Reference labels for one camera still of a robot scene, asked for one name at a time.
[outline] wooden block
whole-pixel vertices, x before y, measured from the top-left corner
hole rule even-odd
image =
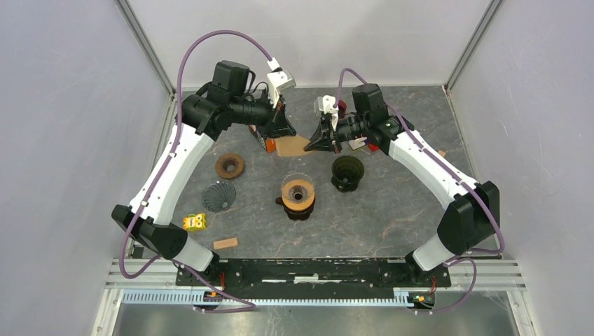
[[[214,242],[212,245],[215,250],[226,249],[228,247],[237,246],[239,243],[237,242],[237,238],[230,238],[224,239]]]

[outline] brown ring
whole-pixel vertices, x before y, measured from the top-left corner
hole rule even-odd
[[[235,166],[232,171],[227,171],[229,166]],[[214,164],[216,173],[223,179],[233,180],[243,174],[245,170],[245,161],[241,156],[235,153],[227,153],[221,156]]]

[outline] orange box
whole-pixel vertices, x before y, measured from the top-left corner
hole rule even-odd
[[[249,132],[251,133],[251,135],[253,135],[254,138],[256,138],[256,140],[258,140],[258,142],[260,143],[260,146],[262,146],[264,149],[266,149],[267,152],[272,153],[277,149],[277,144],[275,143],[275,140],[269,139],[265,136],[262,136],[258,126],[248,125],[248,127],[249,127]]]

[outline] concrete floor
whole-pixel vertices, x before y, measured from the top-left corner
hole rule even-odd
[[[334,88],[294,89],[286,92],[287,115],[297,132],[310,138],[318,123],[313,101],[335,95]],[[462,172],[472,175],[454,115],[440,87],[384,87],[425,140]],[[343,100],[353,111],[350,89]],[[237,153],[246,161],[245,173],[231,181],[237,200],[231,209],[211,213],[201,202],[202,191],[220,178],[214,163],[223,154]],[[266,153],[247,126],[234,125],[198,164],[181,194],[173,223],[188,214],[205,212],[207,229],[192,238],[207,247],[216,240],[237,237],[239,246],[217,250],[222,258],[404,256],[436,233],[443,210],[431,192],[403,165],[380,151],[352,152],[345,143],[341,155],[354,155],[365,166],[355,192],[340,193],[330,183],[333,153],[278,157]],[[305,221],[289,220],[274,203],[280,183],[289,172],[302,172],[315,182],[316,204]]]

